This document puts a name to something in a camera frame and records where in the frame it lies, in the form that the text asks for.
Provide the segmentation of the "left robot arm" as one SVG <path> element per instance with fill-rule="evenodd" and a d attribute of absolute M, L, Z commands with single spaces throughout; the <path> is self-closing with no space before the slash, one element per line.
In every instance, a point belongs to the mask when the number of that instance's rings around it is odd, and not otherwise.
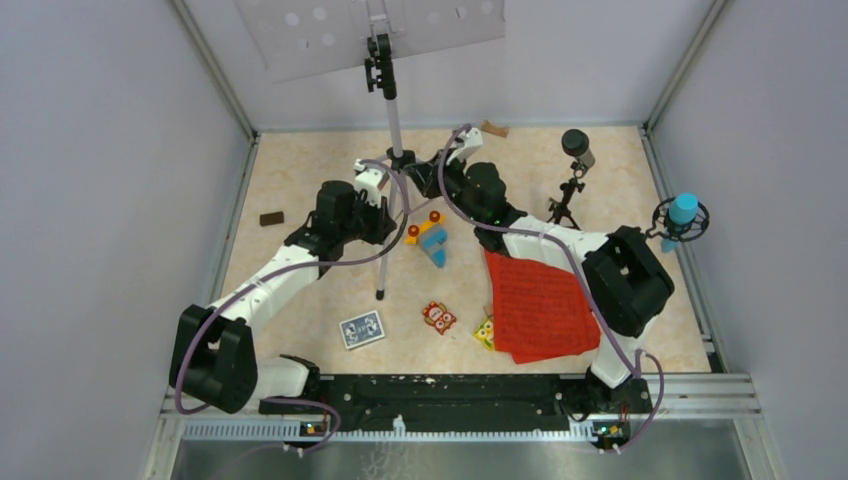
<path fill-rule="evenodd" d="M 179 413 L 198 411 L 184 404 L 187 396 L 226 413 L 246 405 L 259 380 L 255 335 L 299 291 L 345 265 L 347 244 L 382 245 L 396 229 L 382 192 L 388 181 L 362 173 L 324 182 L 307 220 L 260 270 L 228 296 L 180 314 L 169 373 Z"/>

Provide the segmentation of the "red sheet music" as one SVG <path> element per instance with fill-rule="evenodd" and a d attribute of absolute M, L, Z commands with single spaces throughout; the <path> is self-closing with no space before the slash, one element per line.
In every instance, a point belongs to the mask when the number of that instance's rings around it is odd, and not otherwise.
<path fill-rule="evenodd" d="M 576 276 L 533 260 L 487 252 L 494 349 L 517 364 L 596 349 L 600 328 Z"/>

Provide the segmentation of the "white music stand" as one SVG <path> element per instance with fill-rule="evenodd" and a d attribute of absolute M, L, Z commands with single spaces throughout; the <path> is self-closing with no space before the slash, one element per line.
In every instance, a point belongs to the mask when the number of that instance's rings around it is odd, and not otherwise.
<path fill-rule="evenodd" d="M 386 255 L 403 238 L 410 216 L 407 175 L 416 161 L 404 148 L 394 62 L 401 57 L 499 39 L 501 1 L 241 1 L 239 12 L 268 72 L 277 81 L 361 67 L 368 91 L 382 94 L 391 144 L 376 158 L 389 181 L 382 192 L 396 230 L 379 247 Z"/>

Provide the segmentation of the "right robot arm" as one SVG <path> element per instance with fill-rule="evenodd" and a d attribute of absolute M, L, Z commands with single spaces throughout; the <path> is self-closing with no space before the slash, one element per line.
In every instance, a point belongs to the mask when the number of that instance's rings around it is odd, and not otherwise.
<path fill-rule="evenodd" d="M 675 285 L 637 227 L 594 233 L 545 222 L 506 199 L 506 185 L 490 162 L 465 165 L 433 158 L 403 167 L 423 197 L 444 198 L 474 227 L 491 254 L 529 260 L 576 277 L 602 330 L 601 342 L 576 393 L 572 412 L 612 412 L 640 373 L 644 336 Z"/>

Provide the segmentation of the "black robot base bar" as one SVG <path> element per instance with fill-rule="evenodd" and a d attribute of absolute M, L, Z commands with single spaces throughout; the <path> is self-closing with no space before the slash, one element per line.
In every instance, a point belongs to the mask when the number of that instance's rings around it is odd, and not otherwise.
<path fill-rule="evenodd" d="M 594 415 L 624 420 L 652 408 L 648 385 L 628 379 L 611 389 L 594 376 L 560 374 L 340 374 L 323 375 L 309 363 L 294 405 L 271 391 L 259 397 L 262 415 L 338 412 L 343 432 L 508 433 L 564 431 Z"/>

